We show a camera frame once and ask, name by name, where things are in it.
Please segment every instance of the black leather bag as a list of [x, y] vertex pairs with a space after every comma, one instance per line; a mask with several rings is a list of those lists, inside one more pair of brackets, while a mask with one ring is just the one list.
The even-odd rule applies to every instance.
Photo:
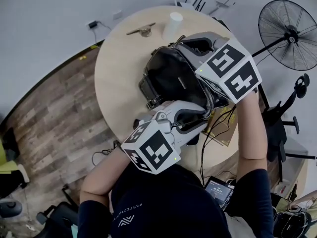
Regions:
[[214, 108], [228, 105], [228, 101], [219, 97], [195, 76], [195, 68], [177, 49], [178, 43], [163, 46], [152, 53], [144, 69], [144, 77], [139, 88], [146, 97], [149, 109], [165, 101], [182, 100], [196, 103], [208, 113]]

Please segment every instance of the electronic device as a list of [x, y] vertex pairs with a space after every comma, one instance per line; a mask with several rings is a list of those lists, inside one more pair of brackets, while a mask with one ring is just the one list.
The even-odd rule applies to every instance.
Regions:
[[181, 147], [207, 127], [206, 110], [186, 101], [168, 101], [140, 114], [121, 145], [135, 166], [159, 174], [181, 158]]
[[233, 189], [233, 185], [212, 176], [205, 187], [205, 190], [215, 199], [222, 210], [228, 205]]

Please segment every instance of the black sleeve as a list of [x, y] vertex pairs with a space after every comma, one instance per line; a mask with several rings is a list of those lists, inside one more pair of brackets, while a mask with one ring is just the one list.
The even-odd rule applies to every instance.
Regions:
[[79, 206], [77, 238], [107, 237], [112, 216], [108, 208], [96, 201], [85, 201]]
[[243, 176], [225, 211], [231, 216], [242, 217], [257, 238], [272, 238], [273, 208], [267, 171], [257, 169]]

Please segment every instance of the printed logo on shirt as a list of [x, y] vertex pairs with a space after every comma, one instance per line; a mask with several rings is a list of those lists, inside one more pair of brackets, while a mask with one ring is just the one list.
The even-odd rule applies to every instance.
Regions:
[[128, 208], [126, 208], [126, 209], [120, 211], [120, 212], [117, 214], [117, 216], [115, 216], [115, 217], [113, 218], [112, 221], [115, 221], [117, 218], [119, 218], [120, 214], [125, 213], [125, 212], [128, 212], [128, 211], [132, 211], [132, 210], [137, 209], [138, 207], [141, 207], [141, 206], [142, 206], [142, 204], [136, 204], [135, 206], [131, 206], [131, 207], [128, 207]]
[[134, 215], [130, 216], [130, 217], [126, 217], [126, 218], [123, 218], [120, 223], [119, 223], [119, 226], [118, 227], [122, 227], [122, 226], [125, 226], [125, 225], [129, 225], [132, 220], [134, 218]]

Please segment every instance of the wooden floor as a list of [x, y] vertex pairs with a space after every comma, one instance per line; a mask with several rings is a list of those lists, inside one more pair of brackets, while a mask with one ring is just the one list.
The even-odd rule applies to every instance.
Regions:
[[[22, 214], [0, 220], [17, 238], [33, 237], [43, 228], [36, 215], [66, 201], [61, 193], [64, 184], [70, 185], [71, 195], [78, 201], [83, 178], [93, 168], [92, 154], [112, 146], [115, 137], [95, 95], [97, 54], [98, 49], [89, 50], [86, 59], [63, 66], [29, 94], [6, 122], [7, 128], [13, 127], [21, 152], [17, 162], [24, 165], [31, 180], [25, 189], [12, 194], [22, 203]], [[233, 177], [237, 158], [236, 153], [205, 175], [223, 180]], [[276, 163], [269, 164], [269, 173], [271, 184], [276, 184]]]

